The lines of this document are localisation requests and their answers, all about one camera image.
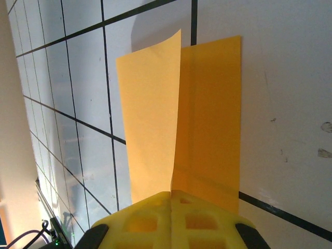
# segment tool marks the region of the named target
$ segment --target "yellow 3d printed part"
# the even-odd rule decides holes
[[[237,225],[255,230],[247,219],[180,190],[133,204],[92,229],[101,224],[108,231],[98,249],[247,249]]]

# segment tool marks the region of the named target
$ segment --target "wall stain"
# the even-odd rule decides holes
[[[318,156],[323,158],[332,158],[332,153],[322,148],[318,149]]]
[[[332,123],[330,122],[323,123],[321,129],[327,133],[332,133]]]

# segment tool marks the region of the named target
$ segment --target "orange paper sheet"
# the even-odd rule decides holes
[[[178,32],[118,58],[133,203],[180,189],[238,212],[240,52],[240,36],[181,49]]]
[[[171,186],[181,32],[117,59],[133,203]]]
[[[181,50],[172,189],[237,213],[241,37]]]

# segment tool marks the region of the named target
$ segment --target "white wall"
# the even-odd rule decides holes
[[[41,229],[36,179],[6,3],[0,1],[0,207],[5,208],[12,239]],[[20,240],[16,248],[22,248],[33,236]]]

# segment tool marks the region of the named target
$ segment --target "white tiled wall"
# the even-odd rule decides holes
[[[178,29],[189,46],[196,1],[6,2],[41,188],[75,245],[131,204],[115,60]],[[198,0],[197,43],[242,36],[241,192],[318,226],[309,232],[241,200],[272,248],[332,247],[316,235],[332,237],[332,159],[317,156],[332,151],[320,128],[332,122],[331,9]]]

